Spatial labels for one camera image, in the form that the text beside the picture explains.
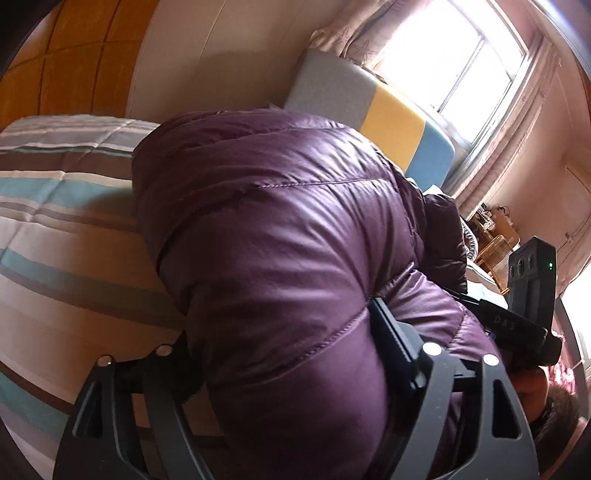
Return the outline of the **right hand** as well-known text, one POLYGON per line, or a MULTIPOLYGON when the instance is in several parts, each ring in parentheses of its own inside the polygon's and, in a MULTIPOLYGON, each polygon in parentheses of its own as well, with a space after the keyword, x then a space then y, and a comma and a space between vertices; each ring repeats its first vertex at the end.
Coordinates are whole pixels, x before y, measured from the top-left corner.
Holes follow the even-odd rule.
POLYGON ((509 374, 511 383, 520 399, 527 421, 537 420, 545 409, 549 383, 541 367, 515 371, 509 374))

